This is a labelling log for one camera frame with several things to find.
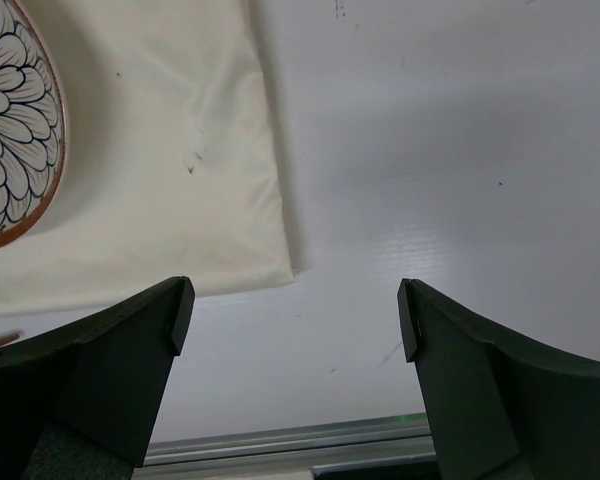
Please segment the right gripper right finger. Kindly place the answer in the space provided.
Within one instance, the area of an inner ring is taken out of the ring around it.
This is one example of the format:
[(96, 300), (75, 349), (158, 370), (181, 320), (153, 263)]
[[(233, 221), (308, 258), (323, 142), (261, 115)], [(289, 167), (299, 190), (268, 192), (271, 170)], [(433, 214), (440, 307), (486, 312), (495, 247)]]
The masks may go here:
[(600, 362), (486, 319), (426, 283), (398, 292), (445, 479), (600, 479)]

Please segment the cream cloth napkin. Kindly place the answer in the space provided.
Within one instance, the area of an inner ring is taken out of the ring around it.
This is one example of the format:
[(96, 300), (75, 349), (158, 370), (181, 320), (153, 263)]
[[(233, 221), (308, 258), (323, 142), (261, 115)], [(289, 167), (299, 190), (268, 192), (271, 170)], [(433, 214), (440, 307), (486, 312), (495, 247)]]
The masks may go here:
[(293, 279), (244, 1), (19, 1), (60, 76), (68, 157), (0, 248), (0, 317), (117, 302), (171, 276), (201, 295)]

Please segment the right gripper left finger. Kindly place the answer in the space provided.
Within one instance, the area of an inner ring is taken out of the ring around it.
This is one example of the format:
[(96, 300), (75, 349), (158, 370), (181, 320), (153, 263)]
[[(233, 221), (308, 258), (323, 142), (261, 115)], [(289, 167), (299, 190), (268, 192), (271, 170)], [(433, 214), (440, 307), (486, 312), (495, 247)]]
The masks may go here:
[(0, 479), (129, 479), (144, 463), (195, 300), (172, 277), (0, 348)]

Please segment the floral patterned ceramic plate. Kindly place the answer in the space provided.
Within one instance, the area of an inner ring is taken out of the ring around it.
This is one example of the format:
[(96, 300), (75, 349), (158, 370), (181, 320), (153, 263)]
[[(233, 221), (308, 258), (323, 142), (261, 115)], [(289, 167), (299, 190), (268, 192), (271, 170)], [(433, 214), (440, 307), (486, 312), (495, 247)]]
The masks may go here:
[(68, 157), (68, 112), (53, 57), (19, 1), (0, 1), (0, 248), (51, 204)]

